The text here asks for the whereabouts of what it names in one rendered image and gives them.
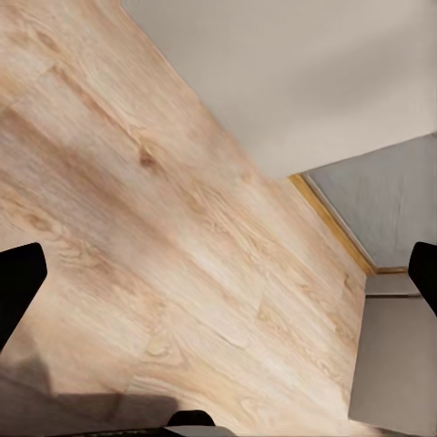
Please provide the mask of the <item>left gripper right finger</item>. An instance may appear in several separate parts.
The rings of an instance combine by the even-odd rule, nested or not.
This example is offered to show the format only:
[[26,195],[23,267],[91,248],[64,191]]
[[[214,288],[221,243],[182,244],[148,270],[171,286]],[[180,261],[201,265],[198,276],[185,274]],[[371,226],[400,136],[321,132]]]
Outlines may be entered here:
[[408,274],[437,315],[437,246],[417,242],[410,258]]

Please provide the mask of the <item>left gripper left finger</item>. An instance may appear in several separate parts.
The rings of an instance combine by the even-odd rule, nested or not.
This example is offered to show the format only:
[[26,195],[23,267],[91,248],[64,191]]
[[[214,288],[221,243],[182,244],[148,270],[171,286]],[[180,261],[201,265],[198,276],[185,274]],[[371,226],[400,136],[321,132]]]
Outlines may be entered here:
[[0,352],[47,277],[38,242],[0,252]]

